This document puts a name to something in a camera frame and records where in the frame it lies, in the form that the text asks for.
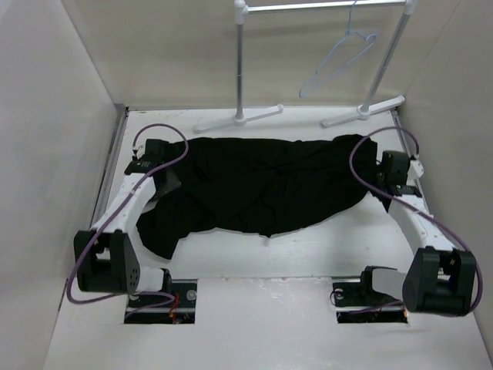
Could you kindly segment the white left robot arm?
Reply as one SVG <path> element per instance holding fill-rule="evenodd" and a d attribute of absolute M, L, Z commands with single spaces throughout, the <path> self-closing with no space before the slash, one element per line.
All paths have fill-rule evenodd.
<path fill-rule="evenodd" d="M 168 162 L 165 144 L 158 139 L 146 141 L 142 156 L 132 159 L 125 169 L 122 185 L 108 210 L 89 230 L 80 230 L 75 235 L 80 291 L 146 293 L 148 300 L 159 308 L 171 302 L 169 271 L 145 267 L 136 256 L 136 248 L 143 244 L 136 226 L 140 216 L 181 185 L 173 170 L 163 167 Z"/>

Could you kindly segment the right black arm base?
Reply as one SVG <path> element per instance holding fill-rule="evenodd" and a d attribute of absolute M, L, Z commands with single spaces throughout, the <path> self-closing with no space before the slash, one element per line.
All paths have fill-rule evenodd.
<path fill-rule="evenodd" d="M 338 324 L 407 324 L 407 312 L 396 298 L 365 290 L 358 279 L 332 282 L 330 303 Z"/>

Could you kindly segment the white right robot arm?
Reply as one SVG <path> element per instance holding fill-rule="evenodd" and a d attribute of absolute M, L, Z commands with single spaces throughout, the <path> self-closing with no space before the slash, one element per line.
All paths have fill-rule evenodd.
<path fill-rule="evenodd" d="M 366 267 L 357 296 L 369 305 L 388 295 L 411 312 L 465 316 L 471 311 L 477 262 L 470 251 L 457 249 L 442 233 L 418 188 L 408 184 L 422 173 L 417 158 L 384 151 L 373 192 L 400 227 L 414 259 L 406 273 L 390 267 Z"/>

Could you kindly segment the black trousers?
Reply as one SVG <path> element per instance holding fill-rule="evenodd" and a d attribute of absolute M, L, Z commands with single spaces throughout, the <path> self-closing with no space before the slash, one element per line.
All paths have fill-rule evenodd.
<path fill-rule="evenodd" d="M 367 194 L 377 144 L 357 134 L 332 140 L 200 137 L 158 141 L 177 189 L 142 214 L 143 246 L 170 259 L 192 232 L 221 228 L 265 237 L 320 223 Z"/>

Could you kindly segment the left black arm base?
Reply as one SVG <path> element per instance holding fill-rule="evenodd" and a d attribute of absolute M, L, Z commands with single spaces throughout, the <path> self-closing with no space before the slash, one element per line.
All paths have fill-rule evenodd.
<path fill-rule="evenodd" d="M 131 296 L 124 323 L 128 325 L 192 325 L 196 319 L 198 280 L 173 280 L 173 298 L 157 293 Z"/>

